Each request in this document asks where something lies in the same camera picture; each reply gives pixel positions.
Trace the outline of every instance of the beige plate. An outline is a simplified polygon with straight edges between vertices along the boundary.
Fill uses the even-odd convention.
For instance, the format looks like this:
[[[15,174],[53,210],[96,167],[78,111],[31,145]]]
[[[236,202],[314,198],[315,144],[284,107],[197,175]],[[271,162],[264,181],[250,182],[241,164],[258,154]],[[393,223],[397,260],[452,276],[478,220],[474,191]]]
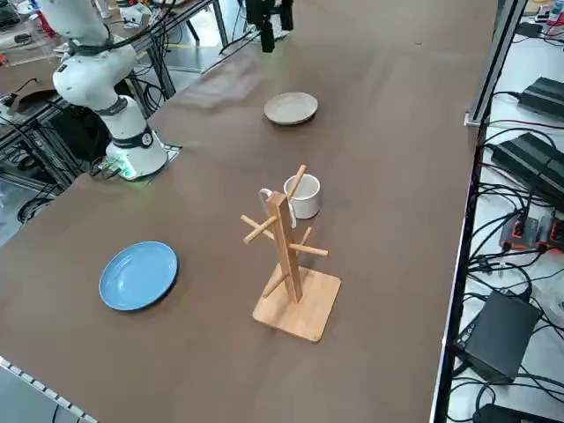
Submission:
[[[305,122],[317,111],[317,99],[307,93],[284,93],[270,99],[264,114],[278,125]]]

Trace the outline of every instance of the wooden base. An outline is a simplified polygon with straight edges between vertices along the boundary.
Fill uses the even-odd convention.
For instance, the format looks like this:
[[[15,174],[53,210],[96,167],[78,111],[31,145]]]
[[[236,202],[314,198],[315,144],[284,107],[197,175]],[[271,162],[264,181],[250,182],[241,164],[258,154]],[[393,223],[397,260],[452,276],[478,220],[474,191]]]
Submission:
[[[267,287],[278,280],[280,272],[278,265]],[[300,267],[300,275],[303,297],[299,303],[291,302],[286,284],[280,284],[268,298],[261,296],[253,317],[272,328],[317,343],[337,298],[341,279],[304,267]]]

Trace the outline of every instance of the plate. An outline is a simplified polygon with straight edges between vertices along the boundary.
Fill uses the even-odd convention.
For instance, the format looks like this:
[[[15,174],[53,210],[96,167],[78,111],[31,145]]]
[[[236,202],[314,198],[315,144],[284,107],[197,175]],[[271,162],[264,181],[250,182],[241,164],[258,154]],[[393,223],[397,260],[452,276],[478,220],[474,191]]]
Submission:
[[[100,297],[108,307],[137,310],[153,304],[173,284],[178,262],[167,244],[144,241],[128,246],[100,277]]]
[[[278,125],[297,125],[317,111],[317,99],[307,93],[284,93],[270,99],[264,114]]]

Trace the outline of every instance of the black box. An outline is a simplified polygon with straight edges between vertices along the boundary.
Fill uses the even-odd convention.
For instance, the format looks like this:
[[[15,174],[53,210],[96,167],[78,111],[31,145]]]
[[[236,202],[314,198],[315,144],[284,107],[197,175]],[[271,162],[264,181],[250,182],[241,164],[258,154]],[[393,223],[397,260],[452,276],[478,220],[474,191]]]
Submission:
[[[486,305],[455,339],[460,358],[483,379],[513,382],[540,310],[492,291]]]

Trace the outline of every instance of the blue plate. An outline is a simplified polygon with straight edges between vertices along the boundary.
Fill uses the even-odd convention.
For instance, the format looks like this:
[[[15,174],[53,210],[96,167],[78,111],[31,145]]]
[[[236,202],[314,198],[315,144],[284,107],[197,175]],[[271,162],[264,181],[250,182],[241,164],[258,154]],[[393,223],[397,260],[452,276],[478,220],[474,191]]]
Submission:
[[[137,310],[154,303],[173,284],[178,262],[167,244],[128,246],[108,263],[100,277],[100,297],[111,308]]]

